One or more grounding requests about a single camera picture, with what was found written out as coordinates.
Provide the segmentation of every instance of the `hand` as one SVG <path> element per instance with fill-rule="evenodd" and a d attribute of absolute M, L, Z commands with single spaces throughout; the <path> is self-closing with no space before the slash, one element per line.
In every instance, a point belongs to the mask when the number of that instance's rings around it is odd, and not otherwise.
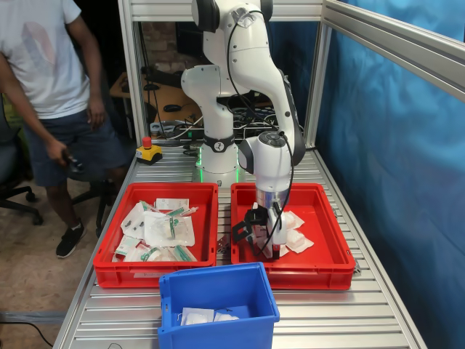
<path fill-rule="evenodd" d="M 55 161 L 60 166 L 66 167 L 68 164 L 63 158 L 63 154 L 68 153 L 66 145 L 61 143 L 59 140 L 53 140 L 46 144 L 46 152 L 49 154 L 51 160 Z"/>
<path fill-rule="evenodd" d="M 102 96 L 99 94 L 91 94 L 89 98 L 89 107 L 87 108 L 87 122 L 91 125 L 91 129 L 98 129 L 105 122 L 107 112 L 103 104 Z"/>

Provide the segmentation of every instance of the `slotted aluminum surface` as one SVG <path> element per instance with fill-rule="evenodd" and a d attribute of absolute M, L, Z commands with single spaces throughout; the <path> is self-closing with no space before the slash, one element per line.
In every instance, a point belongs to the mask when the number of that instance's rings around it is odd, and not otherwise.
<path fill-rule="evenodd" d="M 126 185 L 191 181 L 195 158 L 182 151 L 164 148 L 163 160 L 153 167 L 133 164 Z M 346 292 L 276 291 L 280 322 L 275 325 L 272 348 L 425 348 L 384 269 L 375 263 L 377 258 L 365 235 L 355 228 L 352 213 L 349 211 L 348 215 L 343 207 L 345 201 L 337 194 L 339 189 L 334 189 L 332 178 L 326 173 L 318 153 L 307 153 L 296 168 L 295 181 L 317 182 L 325 188 L 362 272 L 354 276 L 352 287 Z M 218 225 L 219 238 L 229 238 L 229 188 L 219 191 Z M 219 265 L 229 263 L 229 255 L 217 257 Z M 160 297 L 156 289 L 102 289 L 91 261 L 54 348 L 157 349 L 160 324 Z"/>

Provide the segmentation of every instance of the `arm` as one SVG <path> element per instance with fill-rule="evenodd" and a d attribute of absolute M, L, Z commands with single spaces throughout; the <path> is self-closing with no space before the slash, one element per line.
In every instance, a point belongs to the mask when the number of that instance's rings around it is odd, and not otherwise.
<path fill-rule="evenodd" d="M 56 140 L 39 121 L 36 111 L 2 53 L 0 53 L 0 92 L 7 95 L 18 113 L 23 117 L 24 122 L 44 141 L 49 157 L 58 164 L 66 166 L 62 157 L 62 152 L 66 151 L 66 145 Z"/>
<path fill-rule="evenodd" d="M 81 16 L 67 24 L 70 35 L 78 42 L 84 54 L 84 61 L 90 80 L 90 98 L 88 117 L 92 129 L 100 127 L 105 121 L 106 112 L 102 101 L 100 77 L 102 74 L 102 58 L 97 40 L 87 28 Z"/>

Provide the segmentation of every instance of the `aluminum profile frame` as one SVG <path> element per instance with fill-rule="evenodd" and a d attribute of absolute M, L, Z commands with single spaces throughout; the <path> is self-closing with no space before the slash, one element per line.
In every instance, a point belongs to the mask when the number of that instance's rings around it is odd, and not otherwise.
<path fill-rule="evenodd" d="M 465 102 L 465 44 L 339 1 L 323 1 L 323 23 Z"/>

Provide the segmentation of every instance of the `blue curtain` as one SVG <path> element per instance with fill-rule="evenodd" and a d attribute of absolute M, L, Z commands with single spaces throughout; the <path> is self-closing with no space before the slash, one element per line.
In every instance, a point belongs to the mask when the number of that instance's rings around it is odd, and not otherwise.
<path fill-rule="evenodd" d="M 317 29 L 315 22 L 271 22 L 272 58 L 288 76 L 302 126 L 307 112 Z"/>
<path fill-rule="evenodd" d="M 350 4 L 464 40 L 465 1 Z M 465 104 L 333 33 L 318 147 L 429 348 L 465 348 Z"/>

